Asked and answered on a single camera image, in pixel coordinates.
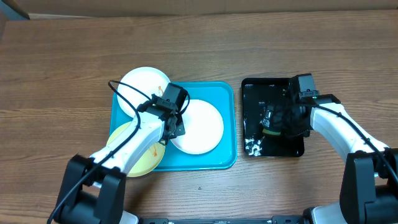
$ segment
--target yellow plate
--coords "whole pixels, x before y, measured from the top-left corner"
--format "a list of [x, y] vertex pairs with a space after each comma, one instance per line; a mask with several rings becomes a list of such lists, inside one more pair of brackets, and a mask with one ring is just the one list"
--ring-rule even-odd
[[[120, 133], [122, 133], [129, 125], [130, 122], [121, 125], [110, 135], [108, 142], [106, 145], [111, 143]], [[164, 156], [165, 146], [159, 143], [155, 143], [142, 155], [142, 157], [138, 160], [136, 165], [132, 167], [130, 173], [127, 175], [128, 177], [139, 177], [149, 173], [154, 170], [157, 165], [159, 165], [160, 161]]]

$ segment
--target blue tray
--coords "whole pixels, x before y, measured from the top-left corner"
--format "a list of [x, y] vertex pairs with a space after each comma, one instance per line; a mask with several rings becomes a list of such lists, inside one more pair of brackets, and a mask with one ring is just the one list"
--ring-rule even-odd
[[[191, 155], [177, 149], [170, 141], [165, 154], [154, 171], [181, 171], [230, 168], [238, 157], [234, 93], [225, 82], [175, 82], [186, 89], [192, 100], [204, 100], [212, 104], [224, 121], [224, 133], [220, 143], [210, 152]], [[113, 95], [110, 134], [131, 118], [120, 108], [116, 94]]]

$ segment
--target table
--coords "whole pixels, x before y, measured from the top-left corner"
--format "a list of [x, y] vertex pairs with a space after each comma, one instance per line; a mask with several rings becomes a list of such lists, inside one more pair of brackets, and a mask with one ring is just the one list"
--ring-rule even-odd
[[296, 158], [243, 153], [241, 81], [312, 73], [375, 138], [398, 146], [398, 11], [7, 22], [0, 44], [0, 220], [43, 223], [76, 153], [105, 145], [110, 79], [151, 66], [234, 90], [239, 156], [227, 170], [129, 179], [142, 217], [256, 218], [338, 200], [344, 164], [317, 133]]

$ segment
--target black tray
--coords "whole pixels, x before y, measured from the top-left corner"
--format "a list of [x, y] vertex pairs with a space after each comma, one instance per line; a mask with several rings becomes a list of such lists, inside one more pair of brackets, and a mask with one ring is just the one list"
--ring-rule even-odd
[[249, 156], [300, 157], [304, 154], [303, 136], [287, 138], [262, 133], [264, 105], [283, 104], [289, 78], [245, 78], [242, 81], [243, 144]]

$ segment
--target black container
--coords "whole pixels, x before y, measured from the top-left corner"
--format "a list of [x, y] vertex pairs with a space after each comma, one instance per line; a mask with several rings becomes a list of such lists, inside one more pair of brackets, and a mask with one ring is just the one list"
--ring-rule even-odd
[[267, 104], [284, 105], [289, 78], [245, 78], [242, 81], [243, 144], [249, 156], [300, 157], [303, 136], [288, 138], [263, 134], [262, 120]]

